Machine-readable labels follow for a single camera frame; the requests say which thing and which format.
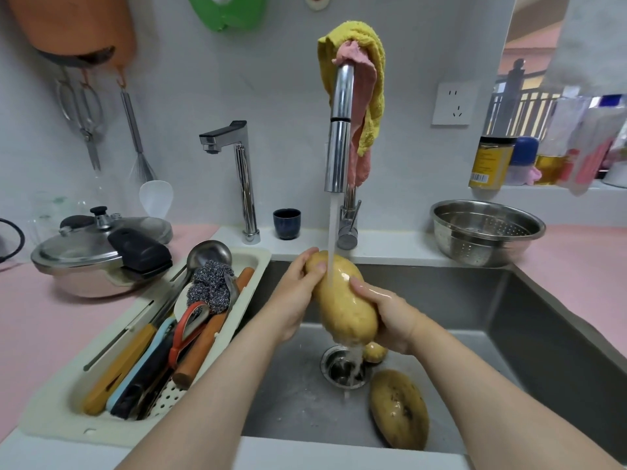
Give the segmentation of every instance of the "potato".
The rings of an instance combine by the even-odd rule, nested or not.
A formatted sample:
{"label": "potato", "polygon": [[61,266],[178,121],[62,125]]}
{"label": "potato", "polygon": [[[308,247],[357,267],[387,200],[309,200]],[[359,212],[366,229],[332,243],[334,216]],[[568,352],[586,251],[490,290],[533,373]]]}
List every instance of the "potato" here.
{"label": "potato", "polygon": [[364,346],[364,361],[378,365],[388,355],[388,349],[378,345],[374,341],[371,341]]}
{"label": "potato", "polygon": [[427,406],[418,388],[403,373],[386,369],[374,375],[370,411],[393,448],[425,450],[429,436]]}
{"label": "potato", "polygon": [[[326,262],[327,251],[316,252],[305,264],[309,272],[319,262]],[[333,281],[329,283],[329,273]],[[359,269],[350,260],[337,254],[333,258],[333,271],[327,271],[313,290],[313,298],[320,306],[322,326],[336,343],[348,347],[362,347],[374,340],[379,328],[377,311],[372,304],[355,295],[349,279],[362,279]]]}

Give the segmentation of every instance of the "chrome faucet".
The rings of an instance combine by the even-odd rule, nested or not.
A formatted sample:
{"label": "chrome faucet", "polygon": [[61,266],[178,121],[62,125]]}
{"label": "chrome faucet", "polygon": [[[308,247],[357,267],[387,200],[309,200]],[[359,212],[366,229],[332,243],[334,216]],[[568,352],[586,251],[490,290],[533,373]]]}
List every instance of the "chrome faucet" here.
{"label": "chrome faucet", "polygon": [[245,244],[254,245],[261,241],[257,218],[255,216],[255,199],[248,159],[248,127],[246,120],[233,120],[231,125],[200,135],[200,143],[207,153],[216,154],[223,147],[234,145],[235,164],[239,176],[241,205],[244,213],[243,240]]}
{"label": "chrome faucet", "polygon": [[357,190],[355,186],[347,187],[354,77],[355,68],[350,62],[345,62],[337,68],[324,181],[325,191],[344,193],[344,205],[340,208],[337,246],[346,251],[357,247],[357,213],[361,206],[361,201],[355,206]]}

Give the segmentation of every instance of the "light blue handle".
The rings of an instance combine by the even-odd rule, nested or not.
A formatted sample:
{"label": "light blue handle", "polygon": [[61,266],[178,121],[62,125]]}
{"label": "light blue handle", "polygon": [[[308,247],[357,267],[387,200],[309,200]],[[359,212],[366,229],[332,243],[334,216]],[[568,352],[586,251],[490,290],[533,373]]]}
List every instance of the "light blue handle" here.
{"label": "light blue handle", "polygon": [[163,341],[163,339],[166,337],[166,332],[170,328],[170,325],[173,324],[174,322],[176,322],[176,320],[173,316],[171,316],[170,318],[166,319],[161,324],[155,336],[153,337],[153,340],[151,341],[151,345],[148,347],[148,349],[142,355],[142,357],[139,358],[139,361],[135,363],[135,366],[133,366],[132,369],[129,371],[129,373],[126,375],[126,378],[124,378],[121,384],[117,387],[114,393],[107,400],[106,402],[107,412],[111,412],[111,409],[114,408],[115,403],[118,401],[118,399],[120,399],[121,394],[129,386],[131,380],[137,374],[137,371],[139,371],[142,368],[142,366],[144,366],[144,363],[146,362],[148,357],[153,354],[153,351],[155,349],[157,349],[161,341]]}

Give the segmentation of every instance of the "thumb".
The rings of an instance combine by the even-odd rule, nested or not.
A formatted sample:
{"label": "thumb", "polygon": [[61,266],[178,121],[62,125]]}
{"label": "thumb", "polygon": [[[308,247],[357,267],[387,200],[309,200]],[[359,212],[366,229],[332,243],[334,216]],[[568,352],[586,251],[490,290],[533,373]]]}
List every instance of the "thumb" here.
{"label": "thumb", "polygon": [[318,284],[318,282],[322,280],[326,271],[327,263],[320,262],[316,267],[309,271],[309,274],[302,278],[301,282],[303,282],[307,289],[311,292],[314,290],[314,287]]}
{"label": "thumb", "polygon": [[380,305],[383,300],[392,296],[392,292],[389,290],[370,285],[363,280],[359,280],[357,277],[350,278],[350,286],[357,295],[377,305]]}

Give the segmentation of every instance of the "cup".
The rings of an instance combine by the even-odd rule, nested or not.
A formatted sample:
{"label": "cup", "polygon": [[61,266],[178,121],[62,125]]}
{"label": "cup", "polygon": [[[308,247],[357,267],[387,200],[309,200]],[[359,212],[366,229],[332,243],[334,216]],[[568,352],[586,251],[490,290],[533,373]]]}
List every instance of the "cup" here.
{"label": "cup", "polygon": [[298,209],[277,209],[273,213],[275,230],[279,239],[296,239],[300,233],[300,211]]}

